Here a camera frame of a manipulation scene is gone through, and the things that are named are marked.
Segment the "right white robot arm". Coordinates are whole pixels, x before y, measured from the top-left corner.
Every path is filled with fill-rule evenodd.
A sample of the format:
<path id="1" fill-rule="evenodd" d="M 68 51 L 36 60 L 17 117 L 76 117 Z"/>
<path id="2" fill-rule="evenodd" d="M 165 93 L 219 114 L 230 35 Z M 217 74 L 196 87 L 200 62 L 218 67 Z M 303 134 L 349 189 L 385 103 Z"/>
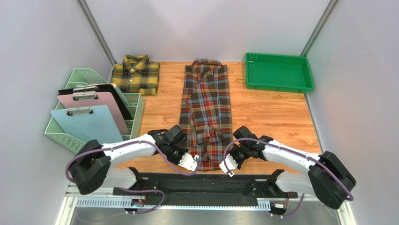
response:
<path id="1" fill-rule="evenodd" d="M 219 164 L 229 176 L 234 176 L 234 170 L 239 170 L 245 160 L 259 158 L 297 171 L 276 172 L 269 180 L 284 193 L 312 195 L 335 210 L 345 201 L 354 200 L 351 191 L 356 180 L 334 153 L 309 153 L 286 146 L 269 136 L 258 138 L 245 126 L 236 130 L 233 136 L 236 140 L 227 145 Z"/>

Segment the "corner aluminium post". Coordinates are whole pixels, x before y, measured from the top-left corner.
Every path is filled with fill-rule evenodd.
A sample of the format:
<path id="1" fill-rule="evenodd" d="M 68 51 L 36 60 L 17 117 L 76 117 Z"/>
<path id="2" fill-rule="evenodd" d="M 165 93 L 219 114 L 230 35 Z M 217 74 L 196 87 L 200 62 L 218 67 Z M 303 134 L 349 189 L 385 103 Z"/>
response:
<path id="1" fill-rule="evenodd" d="M 336 9 L 337 5 L 339 4 L 340 0 L 330 0 L 323 11 L 319 21 L 317 22 L 313 32 L 311 33 L 308 41 L 306 42 L 303 50 L 301 51 L 301 56 L 307 57 L 309 52 L 311 51 L 313 45 L 315 44 L 317 38 L 321 34 L 323 28 L 329 21 L 331 15 L 334 13 L 334 10 Z"/>
<path id="2" fill-rule="evenodd" d="M 86 18 L 86 21 L 88 22 L 94 36 L 96 37 L 103 53 L 105 54 L 108 62 L 114 66 L 117 62 L 113 56 L 113 54 L 111 53 L 111 49 L 109 48 L 100 27 L 98 26 L 96 19 L 94 17 L 94 15 L 92 14 L 90 7 L 87 3 L 86 0 L 76 0 L 77 4 L 79 5 L 84 17 Z"/>

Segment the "red brown plaid shirt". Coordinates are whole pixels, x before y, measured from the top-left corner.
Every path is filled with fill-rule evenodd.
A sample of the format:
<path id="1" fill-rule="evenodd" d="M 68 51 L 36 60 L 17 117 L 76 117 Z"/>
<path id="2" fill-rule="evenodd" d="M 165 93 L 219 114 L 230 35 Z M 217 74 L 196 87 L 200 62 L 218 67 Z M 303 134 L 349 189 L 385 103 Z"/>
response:
<path id="1" fill-rule="evenodd" d="M 218 170 L 233 140 L 226 65 L 197 59 L 185 66 L 179 126 L 187 135 L 182 146 L 199 157 L 199 170 Z"/>

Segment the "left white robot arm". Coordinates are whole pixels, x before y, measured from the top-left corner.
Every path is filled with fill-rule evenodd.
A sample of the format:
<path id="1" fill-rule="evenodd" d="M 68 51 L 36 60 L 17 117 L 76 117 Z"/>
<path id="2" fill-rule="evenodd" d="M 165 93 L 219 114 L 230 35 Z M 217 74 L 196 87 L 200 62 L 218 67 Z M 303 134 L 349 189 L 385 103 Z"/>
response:
<path id="1" fill-rule="evenodd" d="M 179 146 L 185 139 L 185 132 L 174 125 L 170 129 L 151 130 L 140 137 L 117 143 L 100 144 L 92 140 L 67 164 L 66 177 L 82 195 L 91 194 L 99 188 L 132 188 L 139 180 L 138 173 L 117 166 L 125 161 L 156 154 L 169 164 L 195 172 L 198 169 L 198 157 Z"/>

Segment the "left corner aluminium post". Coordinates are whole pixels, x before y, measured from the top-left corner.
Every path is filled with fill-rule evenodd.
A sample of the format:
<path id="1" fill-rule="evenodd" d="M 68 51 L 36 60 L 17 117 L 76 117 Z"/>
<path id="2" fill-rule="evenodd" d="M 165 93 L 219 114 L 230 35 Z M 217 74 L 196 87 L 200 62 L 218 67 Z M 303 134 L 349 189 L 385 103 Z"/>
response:
<path id="1" fill-rule="evenodd" d="M 86 18 L 86 21 L 88 22 L 94 36 L 96 37 L 103 53 L 105 54 L 108 62 L 114 66 L 117 62 L 113 56 L 113 54 L 111 53 L 111 49 L 109 48 L 100 27 L 98 26 L 96 19 L 94 17 L 94 15 L 92 14 L 90 7 L 87 3 L 86 0 L 76 0 L 77 4 L 79 5 L 84 17 Z"/>

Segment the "green plastic tray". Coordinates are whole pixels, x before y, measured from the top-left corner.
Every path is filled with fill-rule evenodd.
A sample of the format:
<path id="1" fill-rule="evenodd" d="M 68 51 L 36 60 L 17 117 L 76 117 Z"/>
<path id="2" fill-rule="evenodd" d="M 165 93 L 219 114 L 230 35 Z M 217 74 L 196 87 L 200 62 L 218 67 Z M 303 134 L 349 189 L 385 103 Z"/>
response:
<path id="1" fill-rule="evenodd" d="M 245 55 L 245 72 L 248 89 L 302 94 L 314 90 L 306 57 L 248 52 Z"/>

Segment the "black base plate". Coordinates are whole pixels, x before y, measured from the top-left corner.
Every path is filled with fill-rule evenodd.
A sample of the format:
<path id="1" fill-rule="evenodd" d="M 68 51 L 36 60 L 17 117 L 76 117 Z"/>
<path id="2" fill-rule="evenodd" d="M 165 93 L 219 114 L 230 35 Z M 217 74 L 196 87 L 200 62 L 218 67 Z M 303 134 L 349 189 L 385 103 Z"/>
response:
<path id="1" fill-rule="evenodd" d="M 267 174 L 196 174 L 139 173 L 134 190 L 156 190 L 142 194 L 148 205 L 157 204 L 165 193 L 163 206 L 257 206 L 259 198 L 297 199 L 298 193 L 284 193 L 270 187 Z"/>

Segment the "mint green file organizer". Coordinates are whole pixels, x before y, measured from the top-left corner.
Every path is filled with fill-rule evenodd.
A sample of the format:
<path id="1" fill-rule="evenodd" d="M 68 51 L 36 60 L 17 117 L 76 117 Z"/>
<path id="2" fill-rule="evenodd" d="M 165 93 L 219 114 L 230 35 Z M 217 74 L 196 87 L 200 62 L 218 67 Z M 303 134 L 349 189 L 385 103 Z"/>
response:
<path id="1" fill-rule="evenodd" d="M 78 85 L 86 86 L 103 83 L 108 82 L 104 78 L 102 78 L 96 71 L 90 68 L 75 68 L 72 71 L 71 76 L 64 89 L 75 88 Z M 129 102 L 129 106 L 127 106 L 127 109 L 133 117 L 133 120 L 126 120 L 126 124 L 129 128 L 130 134 L 122 135 L 123 141 L 127 141 L 139 136 L 145 101 L 142 95 L 138 93 L 123 94 Z M 65 109 L 65 107 L 60 102 L 58 102 L 54 110 L 58 109 Z M 64 131 L 61 129 L 61 127 L 58 125 L 52 115 L 44 133 L 65 148 L 71 150 L 73 153 L 78 153 L 81 148 L 86 144 L 86 142 L 64 133 Z"/>

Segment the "pink clipboard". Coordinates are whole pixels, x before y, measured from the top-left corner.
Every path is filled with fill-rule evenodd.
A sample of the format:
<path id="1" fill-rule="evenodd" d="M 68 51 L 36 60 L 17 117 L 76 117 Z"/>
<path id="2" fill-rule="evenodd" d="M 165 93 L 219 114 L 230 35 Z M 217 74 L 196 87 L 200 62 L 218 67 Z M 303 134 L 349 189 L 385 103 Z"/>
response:
<path id="1" fill-rule="evenodd" d="M 108 107 L 120 134 L 130 134 L 126 120 L 131 120 L 132 116 L 117 93 L 109 91 L 88 91 L 58 95 L 57 99 L 65 108 L 105 105 Z"/>

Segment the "yellow plaid folded shirt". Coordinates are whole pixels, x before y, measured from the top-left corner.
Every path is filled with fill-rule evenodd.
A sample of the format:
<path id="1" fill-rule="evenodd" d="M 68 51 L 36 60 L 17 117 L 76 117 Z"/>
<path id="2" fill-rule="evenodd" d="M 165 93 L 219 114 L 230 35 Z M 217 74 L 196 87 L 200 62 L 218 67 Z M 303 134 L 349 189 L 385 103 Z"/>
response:
<path id="1" fill-rule="evenodd" d="M 123 93 L 153 96 L 157 95 L 159 79 L 160 63 L 151 61 L 147 55 L 125 55 L 121 63 L 113 66 L 110 83 Z"/>

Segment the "blue clipboard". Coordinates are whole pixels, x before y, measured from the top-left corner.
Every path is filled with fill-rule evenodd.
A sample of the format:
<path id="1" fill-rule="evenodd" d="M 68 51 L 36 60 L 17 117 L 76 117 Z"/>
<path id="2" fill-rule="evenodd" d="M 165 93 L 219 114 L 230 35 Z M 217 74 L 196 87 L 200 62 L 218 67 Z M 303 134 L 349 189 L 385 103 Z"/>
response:
<path id="1" fill-rule="evenodd" d="M 100 144 L 123 141 L 106 105 L 58 109 L 50 113 L 64 133 L 81 141 L 97 140 Z"/>

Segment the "right corner aluminium post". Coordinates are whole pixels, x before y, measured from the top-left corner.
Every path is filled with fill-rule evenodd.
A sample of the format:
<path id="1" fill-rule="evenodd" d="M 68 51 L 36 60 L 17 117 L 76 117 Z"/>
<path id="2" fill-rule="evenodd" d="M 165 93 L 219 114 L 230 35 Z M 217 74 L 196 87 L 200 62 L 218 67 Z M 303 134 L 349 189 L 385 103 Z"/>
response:
<path id="1" fill-rule="evenodd" d="M 339 4 L 340 0 L 330 0 L 323 11 L 319 21 L 317 22 L 313 32 L 311 33 L 308 41 L 306 42 L 303 50 L 301 51 L 301 56 L 307 57 L 309 52 L 311 51 L 313 45 L 315 44 L 317 38 L 321 34 L 323 28 L 329 21 L 331 15 L 334 13 L 334 10 L 336 9 L 337 5 Z"/>

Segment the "aluminium rail frame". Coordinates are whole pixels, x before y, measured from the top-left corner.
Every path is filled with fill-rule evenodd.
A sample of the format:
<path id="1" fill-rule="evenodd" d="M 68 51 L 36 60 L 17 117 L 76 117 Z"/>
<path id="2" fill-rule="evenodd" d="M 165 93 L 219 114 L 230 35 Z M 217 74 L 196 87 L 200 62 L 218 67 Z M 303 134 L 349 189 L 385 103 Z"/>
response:
<path id="1" fill-rule="evenodd" d="M 265 177 L 217 175 L 181 178 L 147 174 L 144 193 L 102 187 L 81 195 L 67 188 L 58 225 L 354 225 L 350 205 L 330 209 L 300 193 L 271 196 Z"/>

